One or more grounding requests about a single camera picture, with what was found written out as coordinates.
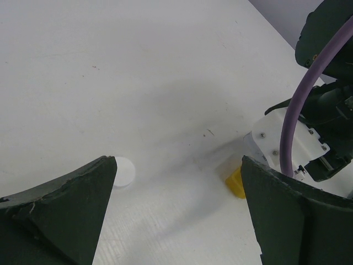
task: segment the purple cable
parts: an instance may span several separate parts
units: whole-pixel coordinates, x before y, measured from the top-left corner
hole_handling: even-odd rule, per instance
[[[280,164],[284,175],[293,177],[292,144],[297,121],[312,87],[332,59],[353,36],[353,16],[337,31],[301,80],[288,106],[280,142]]]

